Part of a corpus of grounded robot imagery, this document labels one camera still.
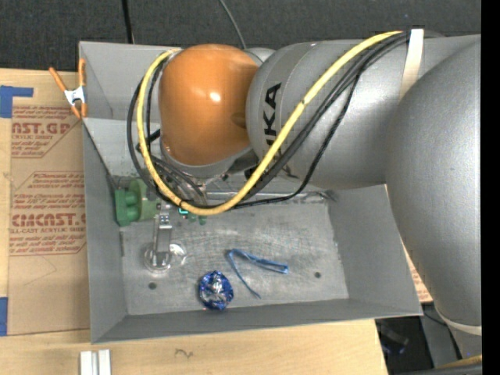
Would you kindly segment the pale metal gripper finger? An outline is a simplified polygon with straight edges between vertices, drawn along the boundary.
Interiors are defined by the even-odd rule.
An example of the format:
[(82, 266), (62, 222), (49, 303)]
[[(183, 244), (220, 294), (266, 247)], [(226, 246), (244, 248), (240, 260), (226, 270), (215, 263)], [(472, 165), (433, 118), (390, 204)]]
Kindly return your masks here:
[(155, 218), (155, 232), (152, 245), (152, 264), (168, 265), (170, 263), (170, 239), (172, 225), (168, 214), (159, 214)]

